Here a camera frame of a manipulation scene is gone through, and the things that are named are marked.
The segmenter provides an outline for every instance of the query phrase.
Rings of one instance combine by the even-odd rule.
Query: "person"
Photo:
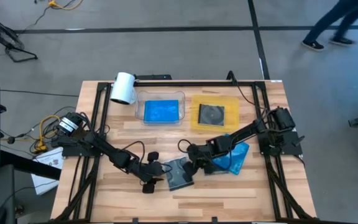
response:
[[[332,23],[342,17],[343,20],[334,36],[330,39],[330,43],[341,46],[355,44],[353,40],[345,38],[345,34],[349,27],[358,20],[358,0],[339,0],[339,2],[314,25],[309,34],[302,41],[302,45],[316,51],[324,50],[324,46],[317,42],[317,38]]]

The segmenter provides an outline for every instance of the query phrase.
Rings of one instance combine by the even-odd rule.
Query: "person's leg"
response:
[[[344,17],[358,6],[358,0],[339,0],[339,2],[321,18],[310,30],[309,34],[303,40],[304,43],[313,43],[318,36],[326,30],[332,23]]]
[[[358,20],[358,9],[355,11],[352,11],[348,15],[345,16],[345,18],[342,20],[341,25],[339,26],[338,30],[335,33],[335,36],[333,40],[341,40],[349,27]]]

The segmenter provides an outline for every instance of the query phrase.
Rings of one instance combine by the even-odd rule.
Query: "wooden table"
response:
[[[97,83],[83,82],[77,112],[83,111],[91,117]],[[271,108],[288,107],[282,82],[266,81],[266,87]],[[253,99],[251,88],[244,86],[241,89],[248,99]],[[117,148],[141,140],[146,145],[146,153],[158,151],[159,161],[162,162],[184,156],[177,149],[180,139],[204,144],[205,140],[222,134],[190,129],[190,106],[193,95],[238,97],[240,127],[256,119],[255,107],[243,99],[237,87],[136,87],[137,92],[142,90],[153,93],[183,91],[186,95],[186,116],[181,126],[143,126],[134,116],[134,105],[110,102],[106,124],[111,130],[108,132],[107,140]],[[217,216],[220,222],[274,221],[265,161],[259,154],[257,138],[251,138],[247,143],[250,148],[239,175],[206,177],[201,170],[194,176],[194,185],[170,192],[167,182],[161,181],[155,186],[154,194],[143,194],[139,179],[119,171],[106,156],[103,156],[98,172],[91,221],[131,222],[132,218],[137,217],[140,222],[210,222],[214,216]],[[129,150],[138,156],[142,154],[142,148],[137,145],[133,145]],[[66,159],[64,163],[51,218],[57,217],[67,206],[76,161],[77,158],[73,157]],[[315,216],[303,164],[293,156],[282,156],[282,161],[289,191],[307,213]],[[80,170],[75,186],[78,186]],[[277,192],[282,216],[285,217],[282,195],[279,190]],[[84,217],[85,203],[81,206],[80,217]]]

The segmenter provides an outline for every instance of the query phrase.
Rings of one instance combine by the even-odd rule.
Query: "concrete floor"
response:
[[[16,2],[8,5],[0,0],[0,22],[18,30],[33,23],[46,6],[45,1]],[[318,217],[358,222],[358,128],[347,124],[358,116],[358,44],[351,48],[327,45],[321,53],[299,45],[307,33],[301,26],[312,26],[335,2],[257,0],[254,5],[259,26],[285,29],[260,31],[263,63],[271,79],[283,80],[297,130],[306,136],[302,148]],[[83,80],[110,80],[121,71],[168,73],[174,79],[222,79],[233,70],[238,79],[263,78],[251,29],[87,34],[55,30],[177,26],[251,28],[252,19],[243,0],[97,0],[84,1],[74,11],[48,10],[33,27],[34,33],[46,34],[21,36],[26,49],[40,59],[12,63],[6,55],[0,56],[0,87],[77,95]],[[327,43],[332,33],[327,30],[320,41]],[[358,29],[350,30],[349,37],[358,41]],[[76,97],[2,92],[1,103],[8,111],[1,116],[1,128],[22,133],[62,106],[75,106],[76,101]],[[26,151],[29,145],[14,147]],[[16,181],[17,188],[32,185],[27,174],[17,173],[16,178],[22,182]],[[19,223],[49,218],[54,191],[36,197],[28,190],[17,198],[27,213],[39,211],[20,218]]]

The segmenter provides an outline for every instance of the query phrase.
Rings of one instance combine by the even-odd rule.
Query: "black shoe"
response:
[[[342,38],[331,38],[331,40],[329,40],[330,43],[332,44],[336,44],[336,45],[340,45],[340,46],[345,46],[345,47],[348,47],[348,46],[352,46],[354,45],[356,42],[353,41],[353,40],[349,40],[345,37],[342,37]]]
[[[311,50],[315,50],[315,51],[322,51],[324,50],[324,46],[319,44],[317,41],[314,41],[314,42],[305,42],[305,41],[302,41],[302,45],[311,49]]]

